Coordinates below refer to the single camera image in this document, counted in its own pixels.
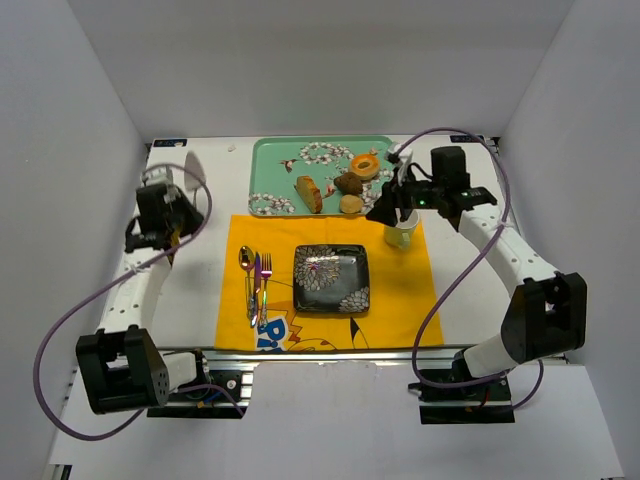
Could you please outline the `wooden handled metal spatula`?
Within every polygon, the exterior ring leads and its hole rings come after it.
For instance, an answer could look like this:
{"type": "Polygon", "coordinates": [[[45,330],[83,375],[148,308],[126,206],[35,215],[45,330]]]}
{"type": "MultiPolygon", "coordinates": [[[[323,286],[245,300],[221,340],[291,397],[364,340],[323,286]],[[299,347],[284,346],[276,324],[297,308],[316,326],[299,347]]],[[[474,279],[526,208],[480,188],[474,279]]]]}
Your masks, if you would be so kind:
{"type": "Polygon", "coordinates": [[[184,163],[184,186],[187,191],[197,191],[206,184],[202,163],[195,152],[189,151],[184,163]]]}

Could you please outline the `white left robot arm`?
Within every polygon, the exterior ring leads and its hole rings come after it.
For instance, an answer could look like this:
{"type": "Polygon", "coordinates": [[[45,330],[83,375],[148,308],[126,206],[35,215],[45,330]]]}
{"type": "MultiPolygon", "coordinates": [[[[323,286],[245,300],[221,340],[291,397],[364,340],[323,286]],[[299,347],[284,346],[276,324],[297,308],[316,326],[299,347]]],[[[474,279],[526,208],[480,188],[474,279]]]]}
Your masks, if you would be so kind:
{"type": "Polygon", "coordinates": [[[175,259],[171,249],[195,233],[204,217],[168,181],[139,187],[136,202],[138,215],[125,232],[125,280],[96,332],[76,344],[96,414],[162,407],[171,393],[205,378],[199,350],[163,354],[149,333],[175,259]]]}

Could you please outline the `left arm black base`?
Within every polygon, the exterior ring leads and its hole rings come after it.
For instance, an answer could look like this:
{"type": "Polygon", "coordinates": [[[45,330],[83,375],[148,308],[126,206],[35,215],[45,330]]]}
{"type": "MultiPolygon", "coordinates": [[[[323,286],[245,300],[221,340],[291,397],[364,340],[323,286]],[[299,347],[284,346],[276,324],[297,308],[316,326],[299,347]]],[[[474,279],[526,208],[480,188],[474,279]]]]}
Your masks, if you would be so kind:
{"type": "Polygon", "coordinates": [[[203,350],[204,370],[169,395],[165,406],[147,411],[148,418],[241,419],[252,395],[258,362],[240,354],[203,350]]]}

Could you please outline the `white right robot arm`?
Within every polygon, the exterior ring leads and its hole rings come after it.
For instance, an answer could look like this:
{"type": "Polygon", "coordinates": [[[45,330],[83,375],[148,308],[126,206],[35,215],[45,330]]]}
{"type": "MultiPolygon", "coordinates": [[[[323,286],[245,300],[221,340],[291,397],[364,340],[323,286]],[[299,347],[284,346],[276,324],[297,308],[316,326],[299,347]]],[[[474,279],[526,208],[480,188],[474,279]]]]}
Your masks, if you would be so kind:
{"type": "Polygon", "coordinates": [[[383,184],[367,219],[395,227],[412,213],[436,211],[478,249],[510,296],[496,335],[458,352],[445,382],[422,377],[421,383],[442,389],[482,385],[521,364],[583,347],[586,281],[545,261],[504,219],[506,207],[498,206],[486,188],[472,186],[461,147],[433,149],[431,172],[422,180],[400,144],[393,144],[386,157],[393,177],[383,184]]]}

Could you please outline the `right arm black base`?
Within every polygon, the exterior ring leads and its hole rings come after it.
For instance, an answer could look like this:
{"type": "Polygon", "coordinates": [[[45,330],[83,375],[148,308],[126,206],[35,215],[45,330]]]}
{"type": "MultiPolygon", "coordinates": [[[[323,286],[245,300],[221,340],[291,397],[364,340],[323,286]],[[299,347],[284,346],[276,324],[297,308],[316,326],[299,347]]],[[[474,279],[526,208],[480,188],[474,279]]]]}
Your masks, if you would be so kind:
{"type": "Polygon", "coordinates": [[[411,362],[416,381],[408,390],[417,395],[422,425],[513,424],[515,414],[506,373],[483,380],[465,377],[454,360],[449,365],[411,362]]]}

